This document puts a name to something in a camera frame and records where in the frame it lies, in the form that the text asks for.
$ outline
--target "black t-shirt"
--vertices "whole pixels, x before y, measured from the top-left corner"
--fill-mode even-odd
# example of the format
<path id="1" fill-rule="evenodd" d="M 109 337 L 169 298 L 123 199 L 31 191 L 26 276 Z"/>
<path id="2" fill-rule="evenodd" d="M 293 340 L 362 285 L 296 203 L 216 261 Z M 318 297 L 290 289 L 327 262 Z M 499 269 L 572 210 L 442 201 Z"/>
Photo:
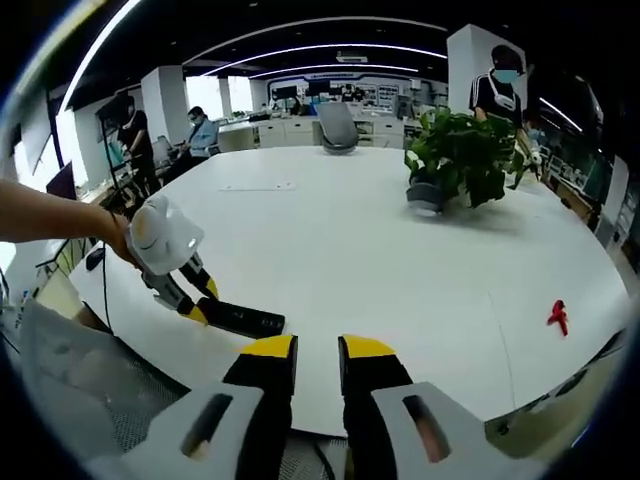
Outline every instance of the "black t-shirt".
<path id="1" fill-rule="evenodd" d="M 153 157 L 153 148 L 151 147 L 151 138 L 149 137 L 149 128 L 147 126 L 147 116 L 143 111 L 136 110 L 133 114 L 133 122 L 131 122 L 131 126 L 127 129 L 120 130 L 118 138 L 127 147 L 131 148 L 131 145 L 133 145 L 133 142 L 138 136 L 138 132 L 140 130 L 144 130 L 142 140 L 138 143 L 136 150 L 131 152 L 131 155 L 134 158 L 139 156 Z"/>
<path id="2" fill-rule="evenodd" d="M 473 110 L 480 107 L 488 114 L 496 115 L 511 120 L 516 128 L 522 128 L 522 106 L 520 97 L 513 89 L 510 83 L 500 83 L 495 78 L 492 79 L 496 90 L 500 95 L 509 98 L 515 98 L 516 108 L 511 111 L 496 103 L 495 93 L 491 88 L 489 74 L 478 75 L 471 84 L 471 93 L 469 95 L 469 108 Z"/>

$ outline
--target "white pillar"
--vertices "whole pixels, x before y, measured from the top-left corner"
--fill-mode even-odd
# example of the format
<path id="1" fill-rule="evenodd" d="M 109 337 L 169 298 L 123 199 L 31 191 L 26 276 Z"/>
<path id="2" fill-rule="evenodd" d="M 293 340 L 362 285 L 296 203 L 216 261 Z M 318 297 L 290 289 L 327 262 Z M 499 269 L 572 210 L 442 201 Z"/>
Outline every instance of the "white pillar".
<path id="1" fill-rule="evenodd" d="M 251 86 L 251 100 L 253 102 L 253 110 L 255 112 L 260 111 L 262 104 L 269 105 L 269 99 L 267 98 L 267 82 L 264 80 L 249 80 Z"/>
<path id="2" fill-rule="evenodd" d="M 229 91 L 229 80 L 220 78 L 220 100 L 222 100 L 222 115 L 230 117 L 233 109 L 231 108 L 231 92 Z"/>
<path id="3" fill-rule="evenodd" d="M 469 93 L 473 79 L 493 67 L 491 50 L 498 45 L 513 48 L 522 58 L 526 69 L 524 50 L 511 42 L 475 25 L 467 25 L 447 39 L 449 62 L 449 108 L 453 113 L 470 113 Z M 527 74 L 514 83 L 522 109 L 527 108 Z"/>
<path id="4" fill-rule="evenodd" d="M 179 143 L 189 133 L 187 92 L 182 67 L 158 67 L 142 79 L 142 98 L 154 142 L 160 135 Z"/>

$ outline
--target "human arm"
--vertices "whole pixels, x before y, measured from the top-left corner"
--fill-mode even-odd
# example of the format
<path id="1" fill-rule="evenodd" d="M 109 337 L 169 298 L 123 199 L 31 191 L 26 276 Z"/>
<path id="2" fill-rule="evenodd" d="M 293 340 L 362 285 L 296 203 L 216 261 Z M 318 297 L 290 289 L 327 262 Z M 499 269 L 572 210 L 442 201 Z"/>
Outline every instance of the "human arm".
<path id="1" fill-rule="evenodd" d="M 146 130 L 138 130 L 136 138 L 133 139 L 133 143 L 131 144 L 131 148 L 129 149 L 132 154 L 136 152 L 138 145 L 140 145 L 140 142 L 142 141 L 145 133 L 147 133 Z"/>
<path id="2" fill-rule="evenodd" d="M 518 145 L 520 145 L 520 148 L 522 148 L 522 151 L 525 153 L 525 155 L 527 157 L 531 157 L 533 154 L 533 148 L 531 147 L 529 136 L 523 128 L 518 128 L 516 130 L 516 141 L 518 142 Z"/>
<path id="3" fill-rule="evenodd" d="M 205 151 L 207 147 L 218 143 L 218 124 L 205 120 L 195 135 L 192 136 L 189 147 L 196 151 Z"/>
<path id="4" fill-rule="evenodd" d="M 132 128 L 137 130 L 136 136 L 129 147 L 129 151 L 132 155 L 137 153 L 138 146 L 142 142 L 142 139 L 147 133 L 147 116 L 142 111 L 137 111 L 131 120 Z"/>
<path id="5" fill-rule="evenodd" d="M 135 265 L 124 232 L 129 221 L 103 208 L 0 180 L 0 241 L 97 237 Z"/>
<path id="6" fill-rule="evenodd" d="M 480 122 L 487 120 L 487 99 L 484 83 L 482 76 L 476 77 L 471 83 L 471 91 L 469 92 L 469 110 L 473 111 L 474 117 Z"/>

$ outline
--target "ceiling light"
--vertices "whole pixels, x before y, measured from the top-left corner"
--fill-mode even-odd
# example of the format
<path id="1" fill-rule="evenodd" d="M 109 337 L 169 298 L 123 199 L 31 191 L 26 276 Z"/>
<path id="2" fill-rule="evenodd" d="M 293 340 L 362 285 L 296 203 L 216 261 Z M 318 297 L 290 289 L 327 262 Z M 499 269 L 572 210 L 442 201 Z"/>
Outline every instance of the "ceiling light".
<path id="1" fill-rule="evenodd" d="M 220 70 L 233 67 L 240 63 L 247 63 L 253 60 L 258 60 L 260 58 L 272 57 L 274 55 L 281 55 L 283 53 L 302 52 L 304 50 L 315 50 L 316 48 L 345 48 L 345 47 L 386 48 L 389 50 L 401 50 L 404 52 L 420 53 L 422 55 L 431 55 L 432 57 L 442 58 L 445 60 L 447 59 L 447 56 L 441 53 L 429 52 L 428 50 L 419 50 L 417 48 L 400 47 L 398 45 L 381 45 L 377 43 L 328 43 L 328 44 L 322 44 L 322 45 L 308 45 L 306 47 L 286 48 L 284 50 L 276 50 L 275 52 L 263 53 L 262 55 L 256 55 L 255 57 L 244 58 L 242 60 L 238 60 L 237 62 L 228 63 L 227 65 L 223 65 L 222 67 L 218 67 L 207 73 L 203 73 L 201 76 L 211 75 L 212 73 L 218 73 Z"/>
<path id="2" fill-rule="evenodd" d="M 64 94 L 64 98 L 62 99 L 62 103 L 60 104 L 58 115 L 60 115 L 67 109 L 69 101 L 71 101 L 71 96 L 78 86 L 78 82 L 80 82 L 82 75 L 84 75 L 84 72 L 87 70 L 89 63 L 91 63 L 93 57 L 95 57 L 96 53 L 98 53 L 100 47 L 102 47 L 107 38 L 109 38 L 111 32 L 116 29 L 120 22 L 122 22 L 122 20 L 124 20 L 124 18 L 129 15 L 129 12 L 131 12 L 131 10 L 133 10 L 140 3 L 140 1 L 141 0 L 129 0 L 120 10 L 118 10 L 118 12 L 111 18 L 111 20 L 109 20 L 109 23 L 107 23 L 107 25 L 102 29 L 102 31 L 98 35 L 98 38 L 96 38 L 91 47 L 89 47 L 87 54 L 82 59 L 82 62 L 80 62 L 78 70 L 76 70 L 76 73 L 73 75 L 71 83 L 69 83 L 69 87 L 67 88 L 67 91 Z"/>
<path id="3" fill-rule="evenodd" d="M 558 115 L 560 115 L 562 118 L 564 118 L 567 122 L 569 122 L 571 125 L 573 125 L 580 133 L 582 133 L 582 128 L 580 128 L 580 126 L 574 122 L 573 120 L 571 120 L 569 117 L 567 117 L 562 111 L 560 111 L 560 109 L 558 107 L 556 107 L 555 105 L 549 103 L 548 101 L 546 101 L 544 98 L 540 97 L 540 101 L 542 103 L 544 103 L 547 107 L 549 107 L 551 110 L 553 110 L 554 112 L 556 112 Z"/>
<path id="4" fill-rule="evenodd" d="M 371 63 L 330 63 L 328 65 L 308 65 L 306 67 L 294 67 L 294 68 L 283 68 L 282 70 L 273 70 L 271 72 L 259 73 L 258 75 L 253 75 L 249 78 L 258 78 L 264 77 L 266 75 L 275 75 L 276 73 L 285 73 L 285 72 L 296 72 L 298 70 L 308 70 L 310 68 L 340 68 L 340 67 L 350 67 L 350 68 L 379 68 L 383 70 L 402 70 L 404 72 L 417 72 L 417 68 L 407 68 L 407 67 L 394 67 L 393 65 L 374 65 Z"/>

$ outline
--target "desk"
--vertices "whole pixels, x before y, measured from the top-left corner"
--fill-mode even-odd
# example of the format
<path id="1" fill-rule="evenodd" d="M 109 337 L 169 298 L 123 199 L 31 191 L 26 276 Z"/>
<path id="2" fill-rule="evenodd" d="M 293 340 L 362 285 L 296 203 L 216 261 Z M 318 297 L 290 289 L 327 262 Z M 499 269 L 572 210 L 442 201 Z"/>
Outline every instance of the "desk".
<path id="1" fill-rule="evenodd" d="M 414 381 L 489 420 L 556 387 L 620 328 L 607 313 L 627 298 L 622 280 L 546 187 L 425 219 L 407 206 L 407 177 L 399 150 L 287 147 L 217 155 L 162 190 L 206 232 L 221 298 L 284 314 L 299 336 L 293 428 L 344 434 L 344 333 L 388 343 Z M 269 190 L 281 182 L 295 188 Z M 110 251 L 106 271 L 115 334 L 188 387 L 220 379 L 251 341 L 164 309 Z M 101 278 L 82 264 L 71 275 L 104 319 Z M 559 298 L 566 339 L 546 325 Z"/>

